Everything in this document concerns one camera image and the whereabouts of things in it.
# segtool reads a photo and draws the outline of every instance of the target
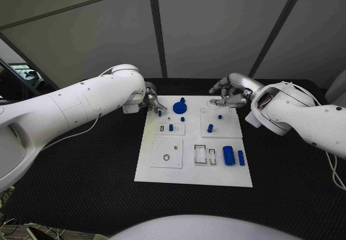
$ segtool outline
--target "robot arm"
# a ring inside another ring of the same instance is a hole
[[[129,64],[116,66],[112,74],[0,106],[0,192],[25,175],[51,140],[120,107],[126,114],[143,107],[168,110],[155,85]]]
[[[285,82],[264,86],[253,78],[233,73],[210,90],[213,94],[223,88],[223,99],[213,99],[211,103],[240,108],[251,100],[246,120],[256,128],[264,125],[282,136],[295,128],[309,144],[345,159],[346,110],[337,105],[316,106],[313,95],[296,87]]]

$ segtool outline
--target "black mat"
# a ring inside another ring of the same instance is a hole
[[[208,95],[217,83],[217,79],[148,81],[161,95]],[[311,81],[295,82],[326,103]],[[254,128],[244,120],[250,106],[237,111],[254,188],[135,182],[148,113],[125,115],[119,109],[89,133],[38,156],[16,185],[6,215],[106,235],[164,216],[217,215],[263,224],[303,239],[345,239],[346,192],[334,184],[325,152],[306,144],[295,130],[279,136],[264,127]],[[339,175],[346,176],[342,159]]]

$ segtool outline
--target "white platform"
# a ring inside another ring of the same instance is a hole
[[[188,111],[176,114],[174,104],[182,97]],[[253,187],[237,110],[211,105],[213,98],[213,96],[159,96],[168,112],[162,113],[162,117],[155,111],[148,113],[136,182]],[[171,124],[174,124],[172,132],[166,129]],[[210,124],[214,124],[213,133],[208,133]],[[195,164],[195,145],[205,145],[205,165]],[[233,166],[225,165],[224,146],[233,146],[234,149],[236,165]],[[215,149],[217,165],[211,165],[210,149]],[[240,165],[240,150],[244,153],[246,166]]]

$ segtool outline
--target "blue round object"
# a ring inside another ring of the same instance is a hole
[[[176,114],[184,114],[188,110],[188,106],[185,104],[185,102],[179,101],[175,103],[174,105],[174,111]]]

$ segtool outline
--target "black textured surface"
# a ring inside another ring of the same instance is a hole
[[[217,80],[148,79],[161,95],[208,95]],[[326,103],[311,81],[295,82]],[[125,115],[119,109],[89,133],[38,156],[16,185],[6,215],[112,235],[153,218],[204,214],[247,220],[303,239],[345,239],[346,193],[334,184],[325,152],[306,144],[295,130],[279,136],[264,127],[254,128],[244,120],[250,106],[237,112],[254,188],[135,182],[148,113]],[[338,171],[346,176],[344,161]]]

